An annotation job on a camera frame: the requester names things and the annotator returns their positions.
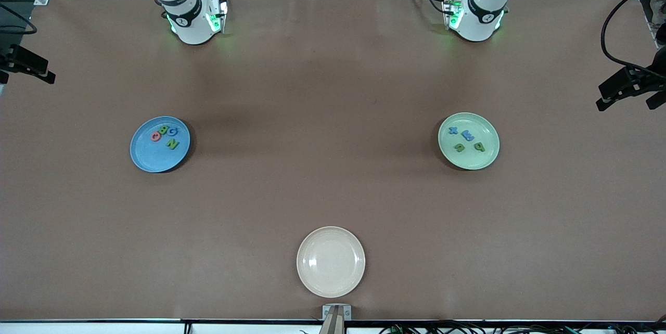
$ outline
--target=blue plate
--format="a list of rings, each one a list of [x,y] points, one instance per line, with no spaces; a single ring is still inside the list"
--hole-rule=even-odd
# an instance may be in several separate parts
[[[141,125],[132,137],[129,156],[148,173],[160,173],[178,165],[190,149],[190,130],[183,121],[157,117]]]

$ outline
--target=plate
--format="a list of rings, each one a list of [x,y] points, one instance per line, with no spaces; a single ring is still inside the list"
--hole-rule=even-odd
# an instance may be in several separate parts
[[[452,164],[467,170],[485,168],[500,153],[497,130],[474,113],[457,113],[445,119],[438,135],[440,149]]]
[[[178,165],[190,149],[190,130],[178,118],[150,119],[134,133],[129,156],[148,173],[160,173]]]
[[[361,281],[366,255],[354,234],[328,226],[305,237],[296,263],[298,277],[307,289],[324,298],[339,298]]]

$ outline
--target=white plate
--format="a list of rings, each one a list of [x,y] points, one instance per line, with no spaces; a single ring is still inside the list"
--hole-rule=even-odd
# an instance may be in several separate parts
[[[298,277],[312,293],[339,298],[350,293],[366,269],[361,242],[341,227],[314,230],[298,248]]]

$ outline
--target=green plate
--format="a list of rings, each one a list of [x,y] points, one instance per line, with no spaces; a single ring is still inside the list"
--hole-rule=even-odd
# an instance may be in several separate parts
[[[473,137],[470,142],[463,136],[465,130]],[[444,119],[438,140],[444,156],[455,166],[467,170],[485,168],[500,153],[497,131],[487,119],[474,113],[457,113]]]

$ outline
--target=brown paper mat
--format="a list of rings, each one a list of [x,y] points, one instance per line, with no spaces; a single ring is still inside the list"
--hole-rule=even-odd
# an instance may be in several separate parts
[[[152,0],[51,0],[24,46],[57,84],[0,96],[0,317],[317,317],[298,279],[311,230],[362,242],[357,319],[656,319],[666,301],[664,109],[595,109],[618,69],[619,0],[510,0],[484,43],[425,0],[232,0],[187,46]],[[638,2],[609,49],[648,64]],[[445,163],[442,119],[502,140]],[[129,159],[138,126],[186,121],[189,161]]]

